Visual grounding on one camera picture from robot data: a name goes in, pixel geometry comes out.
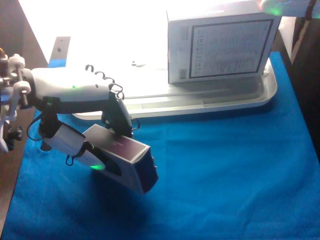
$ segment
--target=blue cloth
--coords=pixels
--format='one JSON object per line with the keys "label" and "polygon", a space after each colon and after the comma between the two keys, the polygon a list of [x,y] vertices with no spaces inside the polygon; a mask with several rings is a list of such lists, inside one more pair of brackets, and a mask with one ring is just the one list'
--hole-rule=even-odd
{"label": "blue cloth", "polygon": [[[3,240],[319,239],[318,158],[281,56],[270,58],[278,92],[264,107],[141,120],[134,137],[159,174],[146,195],[28,140]],[[59,118],[80,131],[98,122]]]}

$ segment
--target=black rectangular border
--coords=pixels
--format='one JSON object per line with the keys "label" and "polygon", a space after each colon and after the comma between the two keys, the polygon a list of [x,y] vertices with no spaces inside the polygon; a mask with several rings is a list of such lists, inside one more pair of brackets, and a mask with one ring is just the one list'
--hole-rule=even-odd
{"label": "black rectangular border", "polygon": [[[265,41],[264,41],[264,45],[261,51],[261,56],[260,56],[260,60],[258,63],[258,66],[256,68],[256,71],[247,71],[247,72],[237,72],[237,73],[227,73],[227,74],[216,74],[216,75],[206,75],[206,76],[191,76],[191,72],[192,72],[192,56],[193,56],[193,46],[194,46],[194,32],[195,32],[195,28],[200,28],[200,27],[210,27],[210,26],[217,26],[217,25],[231,25],[231,24],[245,24],[245,23],[258,23],[258,22],[270,22],[270,26],[269,26],[269,30],[268,33],[266,35]],[[265,53],[266,50],[266,45],[267,45],[267,41],[269,39],[269,35],[270,35],[270,31],[271,28],[274,24],[274,20],[273,19],[261,19],[261,20],[248,20],[248,21],[233,21],[233,22],[223,22],[223,23],[214,23],[214,24],[204,24],[204,25],[195,25],[192,26],[192,30],[191,30],[191,55],[190,55],[190,67],[189,67],[189,79],[200,79],[200,78],[207,78],[207,77],[218,77],[218,76],[229,76],[229,75],[240,75],[240,74],[255,74],[259,71],[259,67],[262,61],[262,57]]]}

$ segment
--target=barcode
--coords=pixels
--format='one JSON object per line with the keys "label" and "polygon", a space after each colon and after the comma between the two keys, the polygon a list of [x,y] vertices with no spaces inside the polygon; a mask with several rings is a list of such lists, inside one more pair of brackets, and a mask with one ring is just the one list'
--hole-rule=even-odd
{"label": "barcode", "polygon": [[180,69],[180,79],[187,78],[187,69]]}
{"label": "barcode", "polygon": [[189,27],[183,26],[180,28],[180,36],[182,41],[188,40]]}

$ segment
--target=brown wooden surface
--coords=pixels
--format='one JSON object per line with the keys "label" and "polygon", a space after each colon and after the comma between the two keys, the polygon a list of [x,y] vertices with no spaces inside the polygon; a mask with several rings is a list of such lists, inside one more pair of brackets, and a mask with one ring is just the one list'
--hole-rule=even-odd
{"label": "brown wooden surface", "polygon": [[[22,55],[25,58],[26,68],[48,66],[17,0],[0,0],[0,48],[3,48],[8,56],[15,53]],[[24,155],[26,129],[34,114],[34,108],[18,111],[17,120],[12,126],[23,127],[24,138],[20,142],[15,142],[14,151],[7,154],[0,152],[0,236]]]}

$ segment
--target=robotic hand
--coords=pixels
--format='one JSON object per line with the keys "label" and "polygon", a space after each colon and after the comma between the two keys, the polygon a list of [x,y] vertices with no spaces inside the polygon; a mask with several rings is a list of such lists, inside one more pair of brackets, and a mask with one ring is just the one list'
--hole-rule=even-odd
{"label": "robotic hand", "polygon": [[[103,72],[93,74],[93,66],[87,65],[83,71],[72,70],[67,67],[57,68],[36,68],[33,70],[25,68],[25,60],[15,54],[8,57],[0,48],[0,150],[8,152],[13,150],[14,139],[22,138],[22,130],[11,131],[5,137],[4,125],[14,121],[17,116],[17,107],[26,109],[36,107],[41,114],[33,120],[30,126],[40,120],[38,133],[39,139],[33,139],[29,136],[29,128],[27,129],[28,137],[34,141],[44,141],[51,148],[55,148],[67,155],[66,164],[72,165],[74,159],[93,169],[106,171],[110,170],[108,166],[112,165],[112,160],[107,156],[110,153],[106,146],[107,142],[115,142],[114,138],[125,138],[128,142],[131,140],[134,130],[132,127],[131,116],[129,115],[123,103],[123,89],[115,83],[110,77],[105,77]],[[90,138],[95,144],[88,140],[85,136],[89,130],[83,134],[58,120],[57,114],[74,114],[102,111],[101,120],[107,129],[100,129],[98,126],[89,128],[91,132],[100,136],[103,140],[96,137]],[[154,159],[151,157],[142,157],[143,160],[135,159],[130,161],[121,157],[117,158],[117,168],[121,172],[120,176],[114,176],[112,170],[108,173],[104,172],[108,177],[140,192],[145,193],[158,180]]]}

